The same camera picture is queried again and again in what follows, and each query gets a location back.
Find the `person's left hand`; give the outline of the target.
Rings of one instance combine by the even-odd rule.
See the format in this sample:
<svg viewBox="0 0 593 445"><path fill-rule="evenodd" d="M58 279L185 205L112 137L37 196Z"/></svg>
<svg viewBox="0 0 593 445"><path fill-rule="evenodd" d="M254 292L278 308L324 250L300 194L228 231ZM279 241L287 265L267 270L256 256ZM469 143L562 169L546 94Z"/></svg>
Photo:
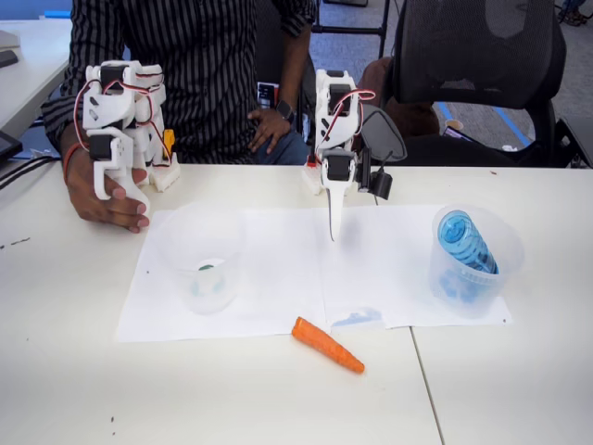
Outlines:
<svg viewBox="0 0 593 445"><path fill-rule="evenodd" d="M251 111L247 117L258 123L256 133L248 145L252 153L256 153L265 143L268 144L265 153L276 148L279 141L291 132L291 124L275 109L258 108Z"/></svg>

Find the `person's right hand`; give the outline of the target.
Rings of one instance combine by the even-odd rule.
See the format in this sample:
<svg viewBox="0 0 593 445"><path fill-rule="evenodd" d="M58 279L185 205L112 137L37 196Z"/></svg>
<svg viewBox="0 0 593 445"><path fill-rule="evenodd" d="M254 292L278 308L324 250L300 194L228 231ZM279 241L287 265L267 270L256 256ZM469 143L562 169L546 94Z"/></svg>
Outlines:
<svg viewBox="0 0 593 445"><path fill-rule="evenodd" d="M96 196L94 167L86 151L77 149L72 154L65 173L70 202L81 219L117 225L135 234L149 225L149 218L145 216L146 204L129 197L111 178L105 177L109 199Z"/></svg>

